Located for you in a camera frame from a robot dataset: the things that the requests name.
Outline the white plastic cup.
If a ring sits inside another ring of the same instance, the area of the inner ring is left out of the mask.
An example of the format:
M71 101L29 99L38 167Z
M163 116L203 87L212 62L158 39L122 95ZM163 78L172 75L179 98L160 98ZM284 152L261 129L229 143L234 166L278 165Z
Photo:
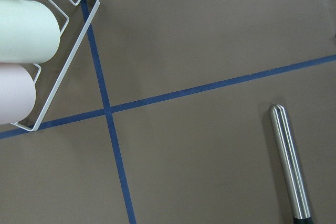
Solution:
M60 28L37 1L1 0L1 63L44 63L57 52Z

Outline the pink plastic cup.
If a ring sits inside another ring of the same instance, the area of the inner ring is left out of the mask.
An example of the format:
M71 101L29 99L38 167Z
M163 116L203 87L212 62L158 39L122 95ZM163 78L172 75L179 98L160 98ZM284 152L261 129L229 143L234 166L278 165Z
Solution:
M1 125L26 118L34 108L36 89L32 77L19 64L1 64Z

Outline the steel handle utensil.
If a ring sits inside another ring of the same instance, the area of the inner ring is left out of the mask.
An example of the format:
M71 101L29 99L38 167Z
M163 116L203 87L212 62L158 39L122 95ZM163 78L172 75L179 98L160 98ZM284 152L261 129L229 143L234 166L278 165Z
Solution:
M274 104L269 108L269 114L291 205L293 223L313 223L286 109L283 105Z

